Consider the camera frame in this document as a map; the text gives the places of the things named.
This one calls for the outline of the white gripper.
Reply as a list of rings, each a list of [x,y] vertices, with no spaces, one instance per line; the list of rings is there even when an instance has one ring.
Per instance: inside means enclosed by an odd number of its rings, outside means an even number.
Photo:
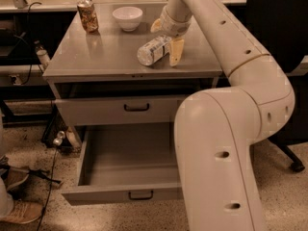
[[[187,33],[191,23],[191,19],[185,22],[176,21],[167,13],[167,7],[163,7],[160,19],[156,19],[151,26],[151,33],[162,30],[166,35],[174,38],[169,44],[169,64],[171,66],[176,66],[181,60],[185,41],[178,37]]]

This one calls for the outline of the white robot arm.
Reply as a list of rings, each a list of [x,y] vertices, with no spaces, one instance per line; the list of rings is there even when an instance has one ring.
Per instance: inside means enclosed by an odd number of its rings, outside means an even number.
[[[230,85],[190,95],[174,120],[190,231],[267,231],[249,148],[290,119],[293,88],[269,51],[219,0],[168,0],[152,28],[180,36],[191,18]]]

